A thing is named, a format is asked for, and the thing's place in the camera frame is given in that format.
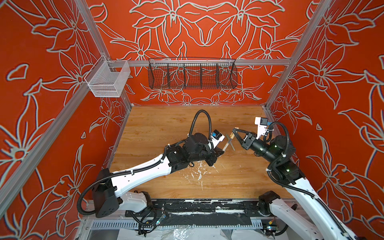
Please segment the beige pen cap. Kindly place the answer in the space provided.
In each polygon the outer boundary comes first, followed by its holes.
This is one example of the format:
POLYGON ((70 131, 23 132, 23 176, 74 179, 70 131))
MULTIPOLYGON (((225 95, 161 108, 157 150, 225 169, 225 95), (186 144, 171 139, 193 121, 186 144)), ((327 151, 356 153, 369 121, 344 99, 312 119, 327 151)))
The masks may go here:
POLYGON ((235 136, 239 131, 239 128, 238 127, 235 127, 233 128, 232 132, 233 132, 233 135, 235 136))

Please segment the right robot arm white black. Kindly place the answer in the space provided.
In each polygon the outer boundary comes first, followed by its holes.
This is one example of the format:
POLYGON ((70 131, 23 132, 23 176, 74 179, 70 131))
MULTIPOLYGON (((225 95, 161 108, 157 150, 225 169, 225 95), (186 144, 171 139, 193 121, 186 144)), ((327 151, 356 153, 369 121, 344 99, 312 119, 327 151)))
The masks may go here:
POLYGON ((304 209, 309 220, 292 210, 275 192, 259 197, 261 215, 273 215, 282 220, 304 240, 357 240, 349 229, 325 204, 313 189, 309 180, 290 157, 296 149, 291 143, 288 130, 271 139, 273 126, 260 139, 256 133, 234 128, 233 135, 245 150, 252 150, 257 157, 269 162, 268 177, 286 189, 304 209))

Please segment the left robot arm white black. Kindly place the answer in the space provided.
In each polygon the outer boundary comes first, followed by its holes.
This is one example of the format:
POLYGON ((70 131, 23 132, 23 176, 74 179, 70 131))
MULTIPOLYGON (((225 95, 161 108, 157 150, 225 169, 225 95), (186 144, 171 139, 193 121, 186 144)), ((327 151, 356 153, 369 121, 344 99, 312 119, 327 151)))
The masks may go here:
POLYGON ((139 213, 151 204, 147 193, 132 193, 131 190, 152 179, 166 176, 194 166, 195 162, 206 162, 210 167, 224 154, 218 144, 224 140, 219 131, 210 137, 196 133, 186 140, 167 145, 162 154, 133 168, 110 172, 104 169, 91 186, 95 216, 104 218, 118 209, 139 213))

